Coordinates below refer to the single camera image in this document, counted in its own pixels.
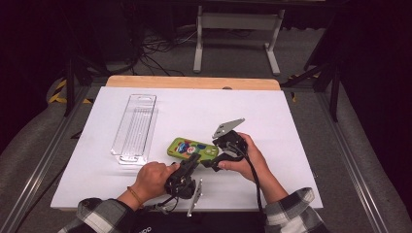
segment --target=wooden edge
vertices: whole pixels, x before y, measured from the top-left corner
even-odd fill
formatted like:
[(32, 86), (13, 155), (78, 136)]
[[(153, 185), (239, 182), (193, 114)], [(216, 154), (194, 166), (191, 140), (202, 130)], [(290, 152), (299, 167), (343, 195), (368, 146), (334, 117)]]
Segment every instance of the wooden edge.
[(56, 210), (60, 210), (62, 212), (76, 212), (77, 208), (56, 208)]
[(106, 86), (196, 89), (232, 88), (244, 90), (281, 89), (276, 80), (160, 76), (112, 76), (107, 80)]

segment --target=plaid shirt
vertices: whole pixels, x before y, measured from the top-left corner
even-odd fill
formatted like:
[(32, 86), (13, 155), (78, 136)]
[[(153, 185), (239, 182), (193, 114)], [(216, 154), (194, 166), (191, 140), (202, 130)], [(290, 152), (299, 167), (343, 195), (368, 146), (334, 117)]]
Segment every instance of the plaid shirt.
[[(266, 206), (265, 232), (328, 232), (319, 215), (309, 206), (315, 198), (312, 188), (302, 188), (288, 197)], [(128, 232), (135, 213), (122, 202), (89, 198), (79, 203), (77, 218), (64, 232)]]

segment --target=clear plastic container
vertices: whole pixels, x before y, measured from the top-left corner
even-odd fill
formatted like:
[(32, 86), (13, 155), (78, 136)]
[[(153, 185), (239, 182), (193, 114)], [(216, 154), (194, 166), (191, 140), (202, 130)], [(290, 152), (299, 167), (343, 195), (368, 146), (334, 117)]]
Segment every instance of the clear plastic container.
[(111, 149), (119, 164), (148, 162), (157, 116), (155, 100), (155, 95), (130, 95)]

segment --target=white table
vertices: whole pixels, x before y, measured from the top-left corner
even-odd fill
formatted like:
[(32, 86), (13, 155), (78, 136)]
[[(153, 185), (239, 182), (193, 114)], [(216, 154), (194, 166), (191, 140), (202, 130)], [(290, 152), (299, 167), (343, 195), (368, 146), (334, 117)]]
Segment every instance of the white table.
[[(283, 91), (102, 87), (52, 199), (52, 208), (75, 209), (88, 197), (116, 198), (134, 183), (140, 167), (119, 165), (110, 149), (129, 95), (145, 93), (157, 96), (158, 108), (150, 161), (180, 162), (166, 154), (173, 139), (211, 144), (219, 124), (244, 117), (246, 121), (235, 130), (253, 137), (287, 192), (313, 187), (316, 198), (312, 207), (323, 206)], [(235, 172), (215, 173), (199, 165), (192, 177), (203, 180), (203, 196), (195, 211), (258, 209), (255, 184)], [(189, 200), (181, 200), (176, 211), (188, 207)]]

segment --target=metal stand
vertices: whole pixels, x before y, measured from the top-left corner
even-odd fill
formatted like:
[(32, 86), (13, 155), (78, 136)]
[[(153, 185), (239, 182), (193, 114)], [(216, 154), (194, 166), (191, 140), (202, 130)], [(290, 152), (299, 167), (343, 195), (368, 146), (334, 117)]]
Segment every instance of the metal stand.
[(92, 83), (92, 77), (90, 76), (87, 67), (91, 67), (104, 76), (112, 76), (106, 68), (103, 68), (84, 57), (72, 55), (66, 64), (67, 106), (64, 114), (65, 117), (70, 114), (75, 106), (75, 77), (81, 86), (90, 86)]
[(275, 76), (279, 76), (280, 70), (273, 49), (279, 34), (279, 29), (281, 28), (284, 13), (284, 10), (279, 11), (278, 15), (203, 13), (202, 7), (199, 6), (197, 12), (197, 45), (194, 55), (193, 72), (200, 73), (201, 71), (203, 28), (252, 29), (273, 32), (270, 43), (266, 43), (264, 46), (272, 73)]
[(315, 92), (324, 92), (327, 86), (332, 82), (330, 94), (329, 112), (335, 122), (337, 122), (337, 98), (339, 94), (340, 72), (336, 64), (323, 64), (297, 76), (295, 79), (288, 80), (286, 83), (280, 83), (280, 87), (293, 87), (294, 85), (322, 72), (313, 84)]

